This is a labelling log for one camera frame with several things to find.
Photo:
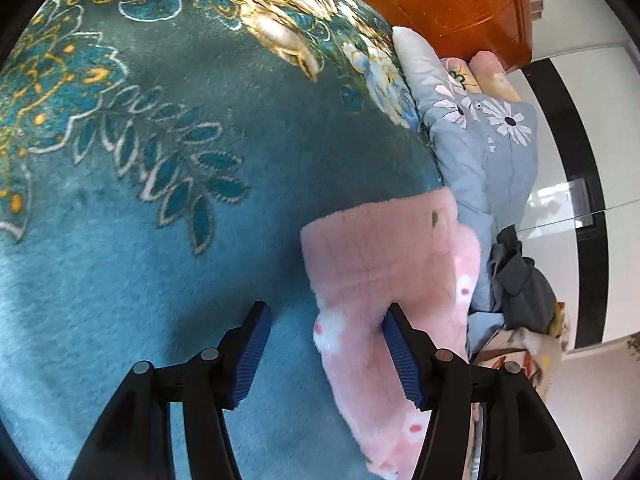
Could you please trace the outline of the pink floral fleece garment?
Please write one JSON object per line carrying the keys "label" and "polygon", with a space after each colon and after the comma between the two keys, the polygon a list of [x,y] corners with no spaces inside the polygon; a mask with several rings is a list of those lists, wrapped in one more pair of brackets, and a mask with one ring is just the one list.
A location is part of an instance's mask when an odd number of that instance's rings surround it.
{"label": "pink floral fleece garment", "polygon": [[402,391],[383,318],[399,304],[437,347],[465,356],[480,243],[448,188],[330,214],[307,224],[300,241],[319,309],[314,344],[337,409],[368,471],[408,479],[430,415]]}

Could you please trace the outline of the beige car print garment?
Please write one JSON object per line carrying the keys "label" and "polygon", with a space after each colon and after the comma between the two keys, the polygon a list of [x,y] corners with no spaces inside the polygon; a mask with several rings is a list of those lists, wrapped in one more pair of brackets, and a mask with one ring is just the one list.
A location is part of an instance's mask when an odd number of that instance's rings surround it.
{"label": "beige car print garment", "polygon": [[562,356],[560,338],[518,328],[497,330],[477,353],[474,364],[498,370],[506,362],[515,362],[541,399],[546,400]]}

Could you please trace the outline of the dark grey garment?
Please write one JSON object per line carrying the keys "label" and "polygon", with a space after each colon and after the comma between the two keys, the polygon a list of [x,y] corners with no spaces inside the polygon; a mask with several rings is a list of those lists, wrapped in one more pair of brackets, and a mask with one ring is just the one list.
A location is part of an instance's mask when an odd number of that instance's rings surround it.
{"label": "dark grey garment", "polygon": [[554,315],[555,293],[536,267],[523,255],[515,226],[502,229],[491,247],[489,277],[492,308],[501,313],[507,330],[527,328],[545,334]]}

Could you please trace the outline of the green potted plant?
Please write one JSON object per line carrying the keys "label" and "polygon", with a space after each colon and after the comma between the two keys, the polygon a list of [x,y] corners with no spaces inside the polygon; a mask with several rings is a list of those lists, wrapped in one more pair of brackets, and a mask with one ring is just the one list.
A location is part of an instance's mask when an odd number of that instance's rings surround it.
{"label": "green potted plant", "polygon": [[627,348],[634,358],[640,360],[640,333],[634,333],[628,337]]}

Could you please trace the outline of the white black glossy wardrobe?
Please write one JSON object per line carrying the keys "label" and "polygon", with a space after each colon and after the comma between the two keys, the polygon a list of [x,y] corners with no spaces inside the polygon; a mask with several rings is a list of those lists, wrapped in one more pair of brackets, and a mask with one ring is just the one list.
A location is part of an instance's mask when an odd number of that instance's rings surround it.
{"label": "white black glossy wardrobe", "polygon": [[639,329],[639,65],[621,46],[510,74],[538,117],[538,177],[520,224],[564,302],[570,348]]}

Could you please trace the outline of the light blue daisy quilt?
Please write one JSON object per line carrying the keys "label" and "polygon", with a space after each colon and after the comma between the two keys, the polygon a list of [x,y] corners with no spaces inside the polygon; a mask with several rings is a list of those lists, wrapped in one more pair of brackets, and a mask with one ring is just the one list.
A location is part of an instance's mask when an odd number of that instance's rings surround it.
{"label": "light blue daisy quilt", "polygon": [[504,324],[492,308],[489,259],[498,233],[520,225],[537,179],[537,112],[522,100],[461,89],[442,58],[410,28],[394,27],[393,42],[458,219],[480,242],[468,317],[468,351],[474,354]]}

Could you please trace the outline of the teal floral bed blanket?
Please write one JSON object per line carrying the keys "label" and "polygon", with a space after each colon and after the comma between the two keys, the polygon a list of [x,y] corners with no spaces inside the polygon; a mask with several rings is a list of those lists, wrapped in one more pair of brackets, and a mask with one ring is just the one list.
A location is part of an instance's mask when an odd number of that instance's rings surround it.
{"label": "teal floral bed blanket", "polygon": [[227,425],[247,479],[364,479],[299,234],[440,177],[362,0],[46,0],[1,71],[1,420],[68,476],[130,367],[274,320]]}

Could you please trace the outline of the pink pillow roll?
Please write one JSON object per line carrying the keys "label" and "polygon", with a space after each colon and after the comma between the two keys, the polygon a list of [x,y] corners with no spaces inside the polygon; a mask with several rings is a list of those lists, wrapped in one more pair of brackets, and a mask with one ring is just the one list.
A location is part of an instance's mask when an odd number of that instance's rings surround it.
{"label": "pink pillow roll", "polygon": [[521,101],[518,92],[506,78],[501,62],[492,52],[477,52],[470,62],[462,58],[442,58],[440,62],[457,86],[466,92],[483,93],[512,102]]}

